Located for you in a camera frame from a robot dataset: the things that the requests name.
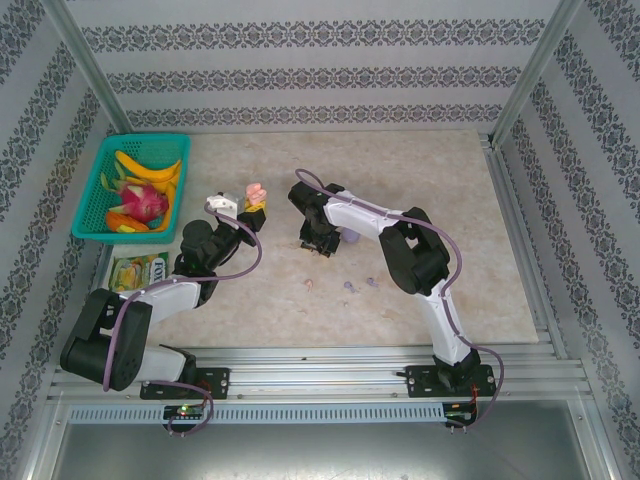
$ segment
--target mounting plate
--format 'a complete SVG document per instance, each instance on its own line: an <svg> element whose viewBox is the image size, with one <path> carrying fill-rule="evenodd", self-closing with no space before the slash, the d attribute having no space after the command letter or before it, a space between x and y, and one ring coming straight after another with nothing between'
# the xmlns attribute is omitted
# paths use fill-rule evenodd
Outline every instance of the mounting plate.
<svg viewBox="0 0 640 480"><path fill-rule="evenodd" d="M230 373L231 370L228 368L198 368L194 385L209 390L214 400L226 400ZM143 383L140 388L140 398L142 400L202 400L202 395L185 388Z"/></svg>
<svg viewBox="0 0 640 480"><path fill-rule="evenodd" d="M435 365L409 365L400 376L407 379L409 398L471 396L471 386L478 388L478 397L492 397L496 391L496 380L490 365L478 365L465 386L451 392L438 378Z"/></svg>

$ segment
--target table surface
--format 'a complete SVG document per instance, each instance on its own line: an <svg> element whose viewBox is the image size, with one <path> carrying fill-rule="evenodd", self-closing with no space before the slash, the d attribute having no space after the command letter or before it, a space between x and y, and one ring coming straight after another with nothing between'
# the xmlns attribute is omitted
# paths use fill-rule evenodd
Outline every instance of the table surface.
<svg viewBox="0 0 640 480"><path fill-rule="evenodd" d="M431 343L417 301L388 274L377 242L342 242L331 258L300 248L303 217L287 200L305 167L378 205L423 208L458 243L464 260L453 298L467 336L478 343L535 343L537 335L475 131L266 133L191 137L187 183L175 241L118 245L114 257L168 251L173 264L184 225L215 220L203 210L219 191L261 182L267 222L263 261L221 282L202 307L151 328L148 342L176 347L299 347ZM218 274L255 259L242 245ZM449 265L453 271L455 260ZM373 277L379 287L367 284ZM305 281L312 280L308 292ZM356 288L344 288L350 281Z"/></svg>

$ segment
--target green basket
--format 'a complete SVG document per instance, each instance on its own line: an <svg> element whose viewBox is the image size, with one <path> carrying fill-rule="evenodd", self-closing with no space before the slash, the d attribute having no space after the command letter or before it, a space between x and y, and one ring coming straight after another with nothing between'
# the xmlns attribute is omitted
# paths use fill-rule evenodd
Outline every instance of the green basket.
<svg viewBox="0 0 640 480"><path fill-rule="evenodd" d="M184 183L187 178L190 148L191 140L189 137L180 134L130 134L105 138L96 155L80 206L73 220L71 227L73 234L78 238L90 238L108 245L173 242ZM105 223L107 210L119 205L120 197L102 187L100 174L104 173L108 179L117 178L118 175L114 167L116 150L123 151L140 165L154 170L170 167L178 160L182 160L180 181L176 188L171 220L169 227L164 232L115 233L107 228ZM155 228L161 222L162 218L158 218L149 224L149 228Z"/></svg>

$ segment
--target patterned wall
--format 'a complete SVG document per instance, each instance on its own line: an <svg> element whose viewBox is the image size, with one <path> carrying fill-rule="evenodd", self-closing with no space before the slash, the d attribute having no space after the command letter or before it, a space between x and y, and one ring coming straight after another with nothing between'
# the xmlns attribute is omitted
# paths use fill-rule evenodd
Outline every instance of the patterned wall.
<svg viewBox="0 0 640 480"><path fill-rule="evenodd" d="M68 5L136 129L489 133L557 2Z"/></svg>
<svg viewBox="0 0 640 480"><path fill-rule="evenodd" d="M585 1L503 155L565 342L640 478L640 4Z"/></svg>
<svg viewBox="0 0 640 480"><path fill-rule="evenodd" d="M0 479L13 478L98 245L70 235L107 119L37 0L0 4Z"/></svg>

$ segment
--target gray floor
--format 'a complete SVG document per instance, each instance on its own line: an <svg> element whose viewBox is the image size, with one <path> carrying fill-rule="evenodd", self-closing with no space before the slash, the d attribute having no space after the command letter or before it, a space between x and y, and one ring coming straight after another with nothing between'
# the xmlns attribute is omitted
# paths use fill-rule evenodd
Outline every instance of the gray floor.
<svg viewBox="0 0 640 480"><path fill-rule="evenodd" d="M72 425L56 479L457 480L588 478L562 402L503 402L477 433L440 425Z"/></svg>

